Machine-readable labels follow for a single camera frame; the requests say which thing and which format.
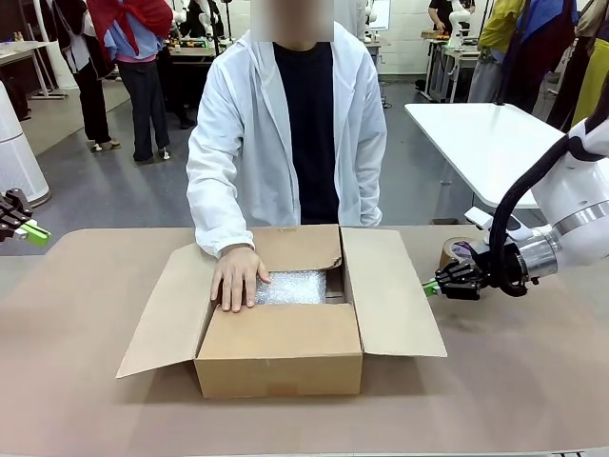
brown table surface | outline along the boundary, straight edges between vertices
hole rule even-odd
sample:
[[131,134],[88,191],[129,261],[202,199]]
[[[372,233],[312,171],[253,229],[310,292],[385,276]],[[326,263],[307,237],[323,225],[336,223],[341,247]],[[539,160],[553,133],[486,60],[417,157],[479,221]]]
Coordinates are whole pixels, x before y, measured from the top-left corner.
[[[471,227],[400,228],[422,279]],[[0,304],[0,453],[499,453],[609,445],[609,331],[558,276],[520,300],[432,299],[446,359],[366,357],[363,394],[207,401],[191,364],[117,381],[190,229],[66,235]],[[592,272],[607,278],[607,266]]]

table leg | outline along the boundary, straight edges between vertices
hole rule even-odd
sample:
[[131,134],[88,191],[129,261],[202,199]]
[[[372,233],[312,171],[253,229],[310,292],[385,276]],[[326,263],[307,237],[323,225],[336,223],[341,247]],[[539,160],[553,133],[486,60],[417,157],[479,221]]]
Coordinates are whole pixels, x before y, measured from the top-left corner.
[[436,46],[432,43],[429,44],[429,59],[427,59],[427,72],[425,73],[425,89],[419,91],[419,93],[427,100],[431,100],[429,96],[429,83],[431,82],[431,69],[433,66],[434,56],[436,55]]
[[64,100],[68,98],[68,95],[65,93],[49,93],[47,89],[47,83],[45,82],[45,78],[42,75],[42,71],[40,70],[40,62],[42,62],[42,56],[39,54],[39,50],[33,50],[31,52],[31,60],[34,63],[34,69],[36,70],[36,77],[38,78],[38,83],[40,84],[40,89],[42,91],[42,95],[33,95],[30,97],[31,100]]
[[461,64],[458,59],[455,59],[455,68],[453,68],[453,89],[450,93],[450,103],[455,103],[455,94],[457,93],[457,84],[459,84],[459,72]]
[[444,171],[442,173],[442,180],[440,181],[440,194],[438,195],[438,202],[436,209],[434,210],[434,216],[432,223],[434,225],[446,225],[446,224],[457,224],[456,218],[445,218],[443,217],[448,212],[448,203],[450,201],[450,187],[453,184],[453,178],[455,177],[455,169],[446,161],[444,165]]

lab coat sleeve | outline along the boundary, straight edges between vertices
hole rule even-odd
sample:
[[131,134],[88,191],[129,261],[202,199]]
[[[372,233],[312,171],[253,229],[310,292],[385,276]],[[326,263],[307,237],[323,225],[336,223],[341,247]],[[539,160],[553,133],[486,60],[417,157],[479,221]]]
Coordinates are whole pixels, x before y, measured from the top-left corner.
[[387,141],[387,126],[384,121],[383,102],[379,78],[372,57],[366,53],[364,58],[366,76],[366,95],[363,107],[362,128],[355,156],[355,172],[360,188],[363,226],[377,226],[383,214],[379,209],[379,178],[381,162]]
[[244,134],[233,94],[214,63],[199,106],[197,127],[188,142],[187,197],[195,237],[205,252],[216,257],[227,246],[253,246],[233,184],[237,175],[234,160]]

black pants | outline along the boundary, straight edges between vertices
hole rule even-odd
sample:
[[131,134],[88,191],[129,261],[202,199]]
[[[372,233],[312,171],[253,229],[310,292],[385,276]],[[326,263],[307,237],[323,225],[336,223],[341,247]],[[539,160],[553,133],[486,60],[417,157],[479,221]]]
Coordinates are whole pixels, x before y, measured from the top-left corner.
[[173,66],[171,54],[167,47],[164,47],[159,52],[159,58],[156,61],[156,66],[161,79],[161,87],[163,95],[167,100],[169,109],[171,109],[180,121],[187,119],[187,111],[184,108],[184,91],[182,89],[182,81],[176,81],[178,76],[177,71]]
[[93,65],[89,62],[82,70],[74,74],[74,80],[80,89],[85,135],[89,140],[98,144],[110,141],[104,89],[102,82],[97,79]]
[[118,70],[133,105],[133,129],[135,130],[133,158],[136,161],[148,160],[152,158],[150,118],[152,118],[154,127],[156,146],[162,149],[169,144],[159,71],[156,69],[155,61],[136,64],[118,62]]
[[583,77],[588,69],[588,62],[590,62],[588,43],[591,39],[583,36],[578,39],[571,59],[569,59],[569,63],[564,69],[562,86],[560,86],[559,94],[556,96],[554,106],[546,121],[555,129],[567,132],[571,128],[575,106],[580,98]]

shoe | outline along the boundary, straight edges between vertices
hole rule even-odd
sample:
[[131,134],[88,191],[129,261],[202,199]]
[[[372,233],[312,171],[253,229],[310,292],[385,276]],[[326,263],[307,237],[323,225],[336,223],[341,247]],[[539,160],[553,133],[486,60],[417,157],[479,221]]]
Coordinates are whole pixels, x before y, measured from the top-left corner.
[[135,165],[138,167],[141,167],[142,165],[152,165],[154,163],[154,157],[144,160],[133,159],[133,162],[135,162]]
[[184,119],[182,119],[180,121],[180,129],[181,130],[192,129],[196,125],[197,125],[197,123],[195,121],[193,121],[192,119],[188,119],[187,117],[185,117]]
[[106,143],[99,143],[98,145],[102,150],[113,150],[121,147],[121,143],[115,139],[106,141]]
[[167,148],[161,148],[161,149],[159,149],[158,155],[159,155],[159,159],[161,159],[162,161],[166,161],[166,160],[169,160],[171,158],[171,154],[169,153]]

